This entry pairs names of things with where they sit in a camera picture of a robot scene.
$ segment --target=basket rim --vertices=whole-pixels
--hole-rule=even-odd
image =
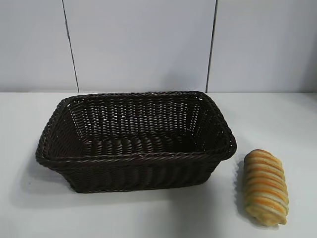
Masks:
[[[50,132],[54,130],[54,126],[58,123],[59,119],[61,118],[62,111],[67,107],[67,105],[74,99],[85,99],[85,98],[91,98],[91,97],[138,97],[142,95],[151,95],[153,97],[158,96],[164,96],[164,95],[170,95],[170,96],[180,96],[180,95],[197,95],[200,97],[203,97],[216,112],[217,112],[217,119],[220,122],[220,126],[223,128],[223,131],[225,132],[223,136],[227,137],[225,141],[225,145],[219,148],[210,149],[206,151],[194,151],[194,152],[156,152],[156,153],[131,153],[131,154],[122,154],[122,155],[99,155],[99,156],[51,156],[48,153],[47,147],[47,140],[50,136]],[[88,94],[88,95],[76,95],[71,96],[68,98],[65,98],[61,100],[61,102],[57,105],[56,110],[53,112],[53,115],[49,119],[47,125],[45,126],[43,133],[41,135],[41,138],[39,140],[38,148],[36,151],[36,159],[37,161],[44,165],[49,164],[50,166],[58,166],[58,165],[66,165],[66,164],[72,164],[72,167],[74,164],[82,164],[85,162],[90,162],[91,164],[104,164],[104,163],[121,163],[121,162],[129,162],[129,161],[140,161],[145,162],[146,160],[151,159],[153,162],[153,159],[155,158],[155,161],[165,161],[169,160],[171,157],[174,158],[180,158],[182,160],[186,160],[186,158],[190,157],[191,161],[192,156],[195,156],[195,161],[199,161],[202,159],[206,159],[205,157],[217,155],[220,156],[221,160],[227,160],[236,152],[237,144],[236,140],[232,134],[231,129],[227,125],[221,111],[217,107],[217,105],[214,103],[214,101],[206,95],[203,92],[199,91],[170,91],[170,92],[145,92],[145,93],[97,93],[97,94]]]

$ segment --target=white wall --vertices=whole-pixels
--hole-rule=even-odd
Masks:
[[[0,91],[76,91],[61,0],[1,0],[0,34]]]
[[[205,90],[215,0],[64,2],[81,90]]]
[[[209,91],[317,91],[317,0],[219,0]]]

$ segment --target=striped bread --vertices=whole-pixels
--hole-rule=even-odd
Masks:
[[[288,203],[282,162],[270,152],[251,151],[244,159],[246,211],[265,226],[285,225]]]

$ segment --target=rectangular basket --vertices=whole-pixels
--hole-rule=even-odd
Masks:
[[[80,193],[204,183],[236,141],[202,92],[116,93],[62,100],[36,159]]]

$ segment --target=table surface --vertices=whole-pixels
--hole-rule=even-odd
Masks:
[[[77,194],[37,164],[39,136],[73,93],[0,93],[0,238],[298,238],[316,234],[317,94],[213,93],[238,143],[202,185],[129,193]],[[283,161],[287,224],[254,225],[241,206],[246,153]]]

